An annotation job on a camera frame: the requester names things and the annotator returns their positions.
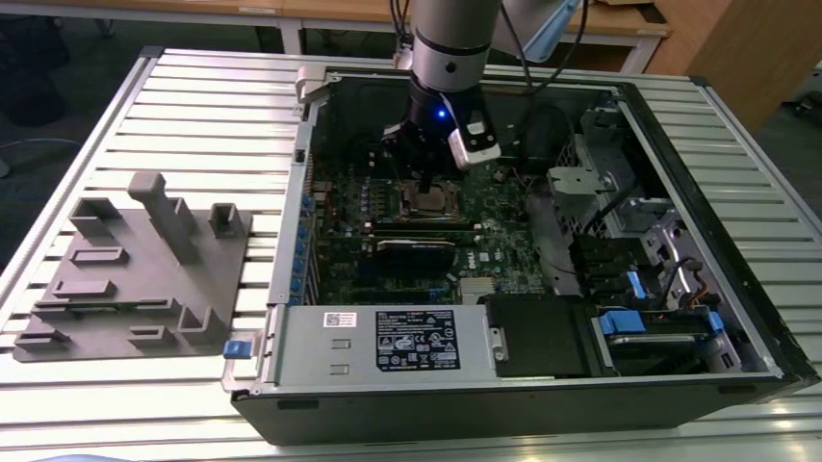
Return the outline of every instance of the aluminum slotted table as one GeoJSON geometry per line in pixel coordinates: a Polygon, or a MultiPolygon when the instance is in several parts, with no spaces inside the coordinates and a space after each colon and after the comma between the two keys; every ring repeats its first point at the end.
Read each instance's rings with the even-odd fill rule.
{"type": "MultiPolygon", "coordinates": [[[[136,207],[136,169],[161,171],[190,209],[233,202],[254,213],[232,322],[262,327],[266,284],[298,116],[296,70],[306,63],[388,68],[389,62],[190,50],[149,50],[133,66],[74,164],[0,278],[0,459],[96,454],[130,460],[312,456],[357,460],[770,460],[822,453],[822,386],[731,407],[672,430],[407,445],[276,448],[236,414],[220,356],[21,364],[16,335],[52,279],[78,197],[136,207]]],[[[489,75],[519,74],[489,66],[489,75]]],[[[536,78],[547,76],[536,71],[536,78]]],[[[822,372],[822,224],[709,87],[684,77],[567,71],[564,78],[635,83],[771,301],[822,372]]]]}

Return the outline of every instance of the internal cable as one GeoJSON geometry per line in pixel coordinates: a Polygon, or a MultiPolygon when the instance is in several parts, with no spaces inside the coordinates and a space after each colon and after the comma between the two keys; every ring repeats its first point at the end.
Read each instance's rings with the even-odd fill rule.
{"type": "Polygon", "coordinates": [[[687,306],[689,309],[696,307],[697,300],[704,296],[704,294],[707,294],[707,283],[704,282],[704,279],[701,279],[696,270],[692,271],[692,274],[693,279],[696,280],[696,282],[699,282],[700,286],[696,293],[688,298],[688,301],[685,301],[684,303],[684,306],[687,306]]]}
{"type": "Polygon", "coordinates": [[[603,219],[607,216],[607,214],[611,213],[611,211],[616,208],[616,206],[619,206],[619,204],[623,203],[623,201],[628,198],[628,195],[631,195],[631,193],[637,188],[637,186],[639,186],[639,177],[636,176],[631,184],[624,189],[621,189],[619,192],[616,192],[616,194],[611,198],[611,201],[604,205],[604,207],[601,207],[601,209],[591,217],[584,227],[581,228],[581,234],[588,234],[588,231],[591,230],[593,225],[599,222],[600,219],[603,219]]]}
{"type": "Polygon", "coordinates": [[[696,260],[692,257],[681,257],[676,260],[676,263],[673,263],[672,269],[669,270],[669,274],[667,275],[665,285],[663,286],[663,290],[659,294],[659,301],[656,302],[655,310],[643,311],[641,313],[669,313],[671,311],[676,311],[675,309],[665,310],[664,308],[668,303],[669,288],[672,287],[672,281],[676,279],[676,273],[679,272],[681,266],[688,262],[696,262],[696,260]]]}

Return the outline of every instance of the warning label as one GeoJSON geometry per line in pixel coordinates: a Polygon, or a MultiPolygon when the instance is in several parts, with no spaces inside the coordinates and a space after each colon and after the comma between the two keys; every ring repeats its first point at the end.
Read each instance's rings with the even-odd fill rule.
{"type": "Polygon", "coordinates": [[[383,372],[459,369],[453,311],[377,311],[376,367],[383,372]]]}

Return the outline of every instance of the blue tab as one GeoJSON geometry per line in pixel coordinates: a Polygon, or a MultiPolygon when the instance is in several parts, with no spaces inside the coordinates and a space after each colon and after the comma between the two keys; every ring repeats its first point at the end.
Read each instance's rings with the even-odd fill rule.
{"type": "Polygon", "coordinates": [[[647,293],[644,292],[644,288],[641,287],[641,281],[639,281],[639,274],[636,274],[636,271],[628,271],[628,281],[631,281],[631,286],[633,287],[633,295],[636,296],[636,298],[647,298],[647,293]]]}
{"type": "Polygon", "coordinates": [[[225,359],[250,359],[252,342],[229,340],[222,347],[222,358],[225,359]]]}
{"type": "Polygon", "coordinates": [[[709,324],[709,328],[713,330],[713,334],[724,330],[724,323],[721,322],[719,313],[713,311],[707,313],[707,323],[709,324]]]}
{"type": "Polygon", "coordinates": [[[599,316],[599,327],[604,335],[644,332],[644,322],[637,311],[608,311],[599,316]]]}

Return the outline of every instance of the metal chassis frame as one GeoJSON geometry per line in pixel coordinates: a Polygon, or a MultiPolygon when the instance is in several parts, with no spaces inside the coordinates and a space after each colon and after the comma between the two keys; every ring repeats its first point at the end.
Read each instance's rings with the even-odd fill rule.
{"type": "MultiPolygon", "coordinates": [[[[357,71],[356,69],[351,69],[351,68],[328,67],[325,69],[325,82],[337,81],[340,76],[349,76],[349,77],[359,76],[360,78],[396,78],[399,79],[399,78],[407,78],[407,75],[408,73],[405,71],[384,71],[377,74],[373,72],[365,73],[365,72],[357,71]]],[[[521,85],[521,82],[516,79],[503,79],[503,78],[492,77],[491,79],[485,79],[485,82],[488,81],[500,81],[501,83],[507,83],[512,85],[521,85]]],[[[561,80],[561,79],[560,81],[557,81],[556,85],[568,86],[569,88],[592,88],[596,90],[611,90],[613,92],[616,99],[617,99],[617,104],[619,104],[621,113],[624,114],[625,119],[628,120],[629,125],[632,126],[633,132],[637,134],[641,147],[645,151],[645,154],[648,155],[648,158],[651,159],[653,168],[656,169],[656,172],[660,178],[663,179],[667,190],[671,194],[671,199],[673,201],[676,209],[679,210],[680,216],[685,220],[688,229],[697,231],[697,232],[693,232],[692,234],[693,234],[697,246],[700,248],[701,254],[704,256],[705,263],[711,267],[713,274],[716,274],[716,278],[717,278],[717,281],[720,282],[721,289],[730,297],[730,302],[731,302],[730,304],[732,305],[734,311],[736,313],[736,317],[739,319],[742,326],[744,327],[744,330],[748,332],[748,334],[750,333],[754,334],[751,336],[751,343],[770,372],[747,372],[744,374],[735,374],[735,373],[719,374],[716,373],[716,374],[704,374],[699,376],[652,377],[652,378],[629,377],[629,378],[617,378],[617,379],[576,379],[576,380],[563,380],[561,381],[563,383],[560,384],[557,384],[555,381],[551,381],[551,380],[548,381],[536,380],[529,383],[529,387],[547,387],[547,389],[551,389],[556,386],[559,387],[564,387],[564,386],[584,387],[585,384],[589,384],[591,386],[596,386],[597,384],[600,385],[604,383],[643,384],[647,382],[655,382],[661,385],[667,382],[679,383],[679,382],[687,382],[688,380],[692,380],[695,383],[703,380],[715,380],[717,383],[721,383],[723,381],[728,381],[728,383],[732,383],[735,381],[742,380],[743,378],[750,378],[751,380],[755,380],[758,378],[772,376],[779,380],[786,380],[787,383],[799,382],[795,386],[802,388],[803,386],[808,384],[808,383],[804,383],[804,377],[807,375],[814,376],[815,371],[810,367],[808,364],[804,364],[806,369],[799,367],[798,374],[794,374],[794,365],[791,364],[790,361],[786,360],[779,350],[779,347],[776,346],[776,343],[771,339],[771,336],[763,337],[760,335],[760,331],[764,330],[772,335],[772,337],[776,337],[780,340],[779,342],[780,344],[784,344],[788,346],[796,345],[796,341],[794,340],[792,334],[790,333],[790,331],[786,328],[783,328],[780,330],[776,330],[775,333],[771,333],[772,330],[776,328],[775,325],[764,324],[760,319],[759,314],[755,312],[755,310],[763,309],[766,312],[770,313],[767,315],[768,319],[772,319],[774,316],[778,318],[778,313],[771,304],[771,301],[764,295],[762,286],[759,282],[756,281],[756,278],[752,275],[750,267],[747,266],[739,251],[732,245],[731,246],[717,245],[719,241],[723,241],[723,240],[728,241],[731,238],[721,224],[719,223],[719,218],[716,217],[712,209],[709,208],[708,205],[705,205],[704,197],[701,193],[700,192],[696,192],[696,193],[691,192],[688,194],[683,193],[685,190],[697,191],[699,188],[696,187],[691,176],[687,174],[687,168],[684,167],[684,164],[681,160],[679,159],[676,151],[668,141],[668,137],[661,131],[661,127],[659,126],[659,124],[655,121],[655,118],[652,117],[652,112],[649,108],[647,107],[647,104],[644,103],[644,100],[635,86],[632,84],[620,83],[620,82],[603,82],[603,81],[596,81],[596,80],[568,81],[568,80],[561,80]],[[672,172],[677,172],[679,177],[671,180],[669,176],[672,175],[672,172]],[[731,260],[732,261],[731,265],[728,265],[727,262],[724,262],[726,263],[724,265],[720,265],[719,259],[713,255],[713,249],[717,249],[717,248],[721,248],[723,252],[728,252],[724,254],[727,257],[723,257],[721,260],[726,260],[726,258],[727,260],[731,260]],[[746,282],[744,284],[740,284],[738,281],[735,281],[735,283],[731,284],[730,278],[727,277],[727,273],[734,274],[735,275],[734,277],[738,280],[743,280],[743,281],[752,280],[754,283],[748,285],[746,282]],[[742,303],[742,300],[740,300],[742,296],[736,295],[736,291],[739,290],[755,292],[755,294],[752,294],[752,296],[755,297],[755,303],[756,303],[755,305],[751,303],[751,298],[750,298],[751,295],[744,296],[744,303],[742,303]]],[[[312,105],[309,107],[317,108],[319,105],[324,103],[325,103],[325,98],[315,103],[310,103],[312,105]]],[[[312,116],[310,127],[316,123],[316,117],[317,117],[316,112],[317,111],[309,111],[309,113],[312,113],[310,114],[312,116]]],[[[302,179],[302,176],[298,177],[300,188],[293,190],[298,193],[298,196],[301,196],[301,179],[302,179]]],[[[289,196],[288,203],[298,204],[298,197],[289,196]]],[[[293,216],[293,220],[292,220],[293,223],[290,223],[289,229],[285,229],[285,219],[284,219],[284,229],[281,233],[282,233],[282,238],[285,236],[289,237],[289,242],[284,243],[282,241],[280,241],[281,246],[277,248],[277,260],[274,260],[274,263],[276,263],[274,273],[272,275],[272,282],[270,282],[270,291],[272,291],[269,295],[270,303],[274,302],[274,293],[281,292],[282,288],[288,287],[288,281],[290,280],[290,261],[285,261],[285,260],[286,259],[289,260],[292,256],[296,215],[293,216]],[[284,257],[282,260],[278,260],[280,248],[290,249],[290,252],[286,254],[286,257],[284,257]]],[[[276,304],[272,310],[273,314],[266,319],[265,337],[268,339],[268,342],[265,342],[261,345],[261,351],[258,353],[260,362],[258,362],[258,367],[257,367],[256,382],[254,382],[253,387],[249,390],[250,395],[253,397],[282,398],[290,395],[289,392],[282,392],[281,390],[278,390],[278,383],[277,383],[277,372],[278,372],[277,363],[282,360],[281,347],[282,347],[282,339],[285,337],[281,331],[281,326],[285,320],[285,315],[286,315],[285,312],[288,311],[288,309],[289,308],[284,304],[276,304]]],[[[806,357],[799,348],[795,348],[794,354],[796,354],[796,352],[799,354],[799,361],[802,362],[804,359],[804,362],[807,362],[806,357]]],[[[492,387],[492,388],[497,391],[520,390],[519,385],[511,386],[511,387],[500,386],[500,387],[492,387]]],[[[332,389],[328,389],[328,390],[321,390],[320,393],[331,394],[331,393],[335,393],[335,391],[332,389]]]]}

